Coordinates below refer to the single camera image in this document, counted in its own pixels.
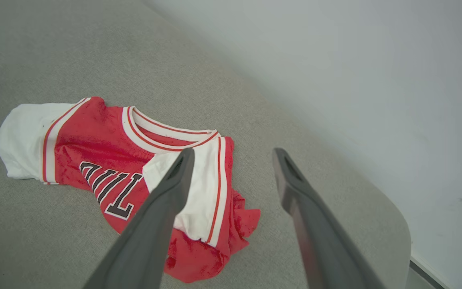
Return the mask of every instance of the white stripe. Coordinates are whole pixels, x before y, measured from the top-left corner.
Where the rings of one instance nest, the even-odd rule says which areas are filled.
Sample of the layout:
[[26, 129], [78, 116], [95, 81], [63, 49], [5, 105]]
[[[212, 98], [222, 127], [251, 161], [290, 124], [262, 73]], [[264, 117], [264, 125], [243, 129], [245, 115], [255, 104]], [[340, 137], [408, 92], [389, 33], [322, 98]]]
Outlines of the white stripe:
[[90, 97], [80, 100], [75, 106], [69, 111], [68, 114], [64, 115], [55, 126], [49, 132], [46, 143], [46, 179], [44, 181], [52, 184], [57, 184], [55, 178], [55, 146], [57, 144], [58, 133], [62, 126], [72, 115], [78, 110], [84, 103], [90, 100]]
[[[134, 108], [134, 106], [129, 106], [129, 107], [123, 108], [123, 110], [122, 110], [122, 126], [124, 128], [124, 132], [130, 138], [130, 140], [132, 142], [134, 142], [137, 146], [139, 146], [140, 148], [143, 148], [144, 150], [152, 152], [154, 154], [172, 153], [172, 152], [175, 152], [175, 151], [172, 151], [172, 150], [182, 150], [184, 148], [192, 148], [192, 147], [198, 146], [200, 143], [203, 143], [204, 141], [206, 141], [209, 138], [214, 139], [216, 137], [220, 137], [220, 134], [216, 130], [209, 130], [211, 132], [211, 134], [203, 135], [203, 138], [200, 141], [195, 142], [195, 143], [191, 143], [191, 144], [189, 144], [187, 146], [169, 146], [169, 145], [166, 145], [166, 144], [163, 144], [163, 143], [159, 143], [157, 141], [154, 141], [154, 140], [150, 139], [149, 137], [144, 135], [138, 129], [138, 127], [135, 124], [135, 119], [134, 119], [134, 117], [132, 115], [133, 114], [133, 108]], [[149, 143], [147, 143], [146, 141], [143, 141], [143, 139], [146, 139], [149, 143], [153, 143], [156, 146], [160, 146], [162, 148], [167, 148], [167, 149], [162, 149], [162, 148], [158, 148], [156, 146], [152, 146]]]
[[140, 112], [136, 107], [133, 107], [132, 113], [134, 121], [138, 126], [141, 126], [146, 130], [158, 135], [168, 136], [186, 141], [200, 141], [201, 139], [206, 139], [207, 135], [213, 134], [213, 132], [215, 132], [215, 130], [187, 130], [184, 128], [175, 128], [173, 126], [169, 126], [167, 124], [151, 119], [147, 115]]
[[217, 208], [217, 217], [215, 218], [215, 225], [213, 227], [213, 235], [209, 245], [216, 247], [219, 241], [220, 228], [222, 227], [222, 220], [224, 218], [224, 210], [226, 209], [227, 202], [227, 175], [225, 170], [226, 160], [226, 141], [224, 137], [220, 138], [220, 198], [218, 200], [219, 206]]

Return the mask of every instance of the white wall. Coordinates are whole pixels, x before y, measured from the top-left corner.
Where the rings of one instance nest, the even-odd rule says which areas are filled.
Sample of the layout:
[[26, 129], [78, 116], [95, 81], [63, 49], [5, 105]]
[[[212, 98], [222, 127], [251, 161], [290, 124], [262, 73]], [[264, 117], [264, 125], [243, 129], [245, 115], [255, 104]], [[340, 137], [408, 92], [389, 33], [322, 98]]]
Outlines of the white wall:
[[462, 289], [462, 1], [153, 0], [396, 204]]

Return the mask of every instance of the gray couch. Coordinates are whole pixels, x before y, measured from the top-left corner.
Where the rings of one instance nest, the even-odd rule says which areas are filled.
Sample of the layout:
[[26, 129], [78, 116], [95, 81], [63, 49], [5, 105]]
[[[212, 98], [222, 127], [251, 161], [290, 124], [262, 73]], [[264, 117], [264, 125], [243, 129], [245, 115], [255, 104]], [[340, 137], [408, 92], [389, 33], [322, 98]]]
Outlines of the gray couch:
[[[251, 245], [216, 278], [163, 288], [305, 288], [271, 151], [283, 147], [389, 288], [411, 240], [397, 208], [330, 148], [137, 0], [0, 1], [0, 125], [23, 103], [99, 96], [177, 127], [235, 140], [233, 187], [262, 211]], [[89, 192], [6, 177], [0, 161], [0, 288], [80, 288], [117, 234]]]

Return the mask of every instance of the red and white trim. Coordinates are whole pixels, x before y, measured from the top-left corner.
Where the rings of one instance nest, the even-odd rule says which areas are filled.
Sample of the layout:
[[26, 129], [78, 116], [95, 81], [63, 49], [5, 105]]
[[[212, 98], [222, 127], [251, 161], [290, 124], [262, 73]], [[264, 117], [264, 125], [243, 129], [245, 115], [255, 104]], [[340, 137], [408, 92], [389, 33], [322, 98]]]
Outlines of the red and white trim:
[[219, 241], [220, 228], [224, 218], [224, 210], [226, 209], [227, 200], [227, 177], [225, 170], [225, 155], [226, 155], [226, 140], [224, 137], [219, 137], [219, 151], [217, 154], [217, 167], [218, 167], [218, 188], [217, 188], [217, 201], [215, 203], [215, 212], [213, 214], [213, 221], [211, 222], [211, 229], [209, 231], [207, 244], [216, 247]]
[[72, 106], [66, 113], [59, 117], [47, 130], [44, 136], [44, 145], [42, 146], [42, 181], [48, 185], [57, 185], [55, 178], [55, 145], [57, 143], [58, 133], [67, 120], [83, 104], [88, 102], [90, 97], [80, 100]]
[[[174, 228], [192, 240], [217, 246], [227, 202], [228, 180], [226, 139], [217, 137], [194, 148], [194, 171], [185, 207], [176, 215]], [[142, 168], [147, 188], [152, 192], [178, 157], [179, 152], [156, 154]]]
[[[185, 148], [192, 148], [207, 143], [214, 137], [220, 137], [216, 130], [185, 130], [167, 126], [161, 122], [150, 119], [145, 114], [138, 111], [134, 106], [128, 106], [122, 110], [122, 126], [124, 132], [140, 148], [155, 154], [179, 152]], [[152, 133], [171, 137], [179, 140], [192, 141], [187, 146], [169, 146], [150, 139], [143, 134], [138, 126]]]

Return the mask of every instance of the clothing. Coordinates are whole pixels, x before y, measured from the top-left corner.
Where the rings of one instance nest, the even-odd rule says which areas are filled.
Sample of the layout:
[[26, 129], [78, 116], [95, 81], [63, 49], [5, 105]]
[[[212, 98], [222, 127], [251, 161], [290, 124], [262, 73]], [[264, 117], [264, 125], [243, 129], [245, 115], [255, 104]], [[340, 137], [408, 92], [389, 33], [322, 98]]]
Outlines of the clothing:
[[183, 148], [194, 148], [187, 203], [174, 220], [165, 272], [183, 282], [216, 276], [248, 245], [260, 212], [231, 188], [233, 140], [173, 128], [134, 106], [21, 104], [0, 128], [8, 176], [90, 190], [120, 234]]

